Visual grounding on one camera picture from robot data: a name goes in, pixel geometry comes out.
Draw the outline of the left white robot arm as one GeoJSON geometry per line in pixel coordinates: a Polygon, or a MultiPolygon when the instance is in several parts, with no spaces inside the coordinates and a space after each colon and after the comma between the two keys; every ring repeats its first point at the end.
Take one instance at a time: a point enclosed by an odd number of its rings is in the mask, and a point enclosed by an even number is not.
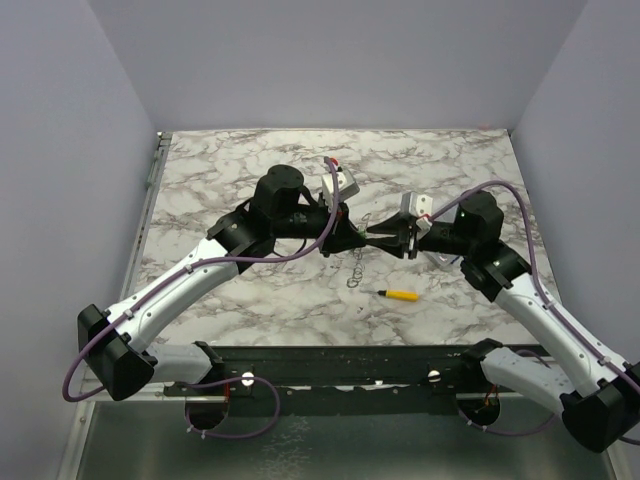
{"type": "Polygon", "coordinates": [[[211,290],[257,263],[273,263],[279,239],[312,243],[323,256],[361,248],[364,237],[349,220],[347,199],[359,187],[352,173],[325,160],[329,171],[313,198],[303,174],[271,167],[253,196],[222,216],[194,249],[144,289],[105,310],[89,305],[78,316],[79,357],[120,401],[149,383],[189,384],[206,395],[220,385],[220,357],[204,341],[154,345],[159,334],[211,290]]]}

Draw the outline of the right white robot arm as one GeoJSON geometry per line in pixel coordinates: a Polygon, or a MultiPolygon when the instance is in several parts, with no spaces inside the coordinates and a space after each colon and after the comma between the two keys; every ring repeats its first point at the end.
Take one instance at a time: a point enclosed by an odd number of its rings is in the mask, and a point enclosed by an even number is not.
{"type": "Polygon", "coordinates": [[[461,383],[513,390],[560,416],[584,448],[601,453],[639,422],[639,367],[597,339],[543,286],[533,256],[501,239],[504,213],[484,185],[442,207],[451,222],[428,211],[430,200],[408,193],[391,218],[367,229],[370,246],[398,258],[420,252],[459,256],[465,280],[509,313],[556,361],[550,369],[493,340],[459,367],[461,383]]]}

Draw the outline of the clear plastic box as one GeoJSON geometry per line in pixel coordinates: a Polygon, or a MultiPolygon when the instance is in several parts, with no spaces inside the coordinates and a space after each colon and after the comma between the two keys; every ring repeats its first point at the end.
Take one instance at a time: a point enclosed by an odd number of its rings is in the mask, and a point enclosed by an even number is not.
{"type": "Polygon", "coordinates": [[[426,252],[425,255],[439,269],[447,270],[452,268],[461,259],[460,255],[426,252]]]}

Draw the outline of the yellow handled screwdriver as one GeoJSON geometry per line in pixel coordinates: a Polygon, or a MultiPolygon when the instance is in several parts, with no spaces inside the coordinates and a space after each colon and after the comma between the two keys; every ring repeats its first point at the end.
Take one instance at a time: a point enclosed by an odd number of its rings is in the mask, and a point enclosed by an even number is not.
{"type": "Polygon", "coordinates": [[[377,290],[376,294],[380,297],[405,302],[417,302],[420,297],[417,293],[397,290],[377,290]]]}

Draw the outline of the black mounting rail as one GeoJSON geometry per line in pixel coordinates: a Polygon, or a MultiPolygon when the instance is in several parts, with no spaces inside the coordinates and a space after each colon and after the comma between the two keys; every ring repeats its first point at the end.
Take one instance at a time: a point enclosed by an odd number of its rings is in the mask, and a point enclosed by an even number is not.
{"type": "Polygon", "coordinates": [[[209,378],[265,379],[284,415],[454,415],[457,396],[489,390],[479,362],[499,345],[217,347],[209,378]]]}

